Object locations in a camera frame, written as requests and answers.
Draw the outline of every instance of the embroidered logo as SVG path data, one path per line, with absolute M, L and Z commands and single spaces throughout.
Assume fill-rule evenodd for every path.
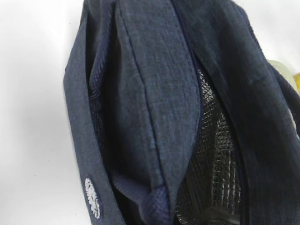
M 100 219 L 101 212 L 99 206 L 99 199 L 97 197 L 92 181 L 89 178 L 85 179 L 85 191 L 94 216 L 96 217 L 96 219 Z

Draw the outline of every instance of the navy blue bag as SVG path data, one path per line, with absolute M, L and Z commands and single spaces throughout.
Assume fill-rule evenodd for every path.
M 300 224 L 300 98 L 232 1 L 86 0 L 64 88 L 93 225 Z

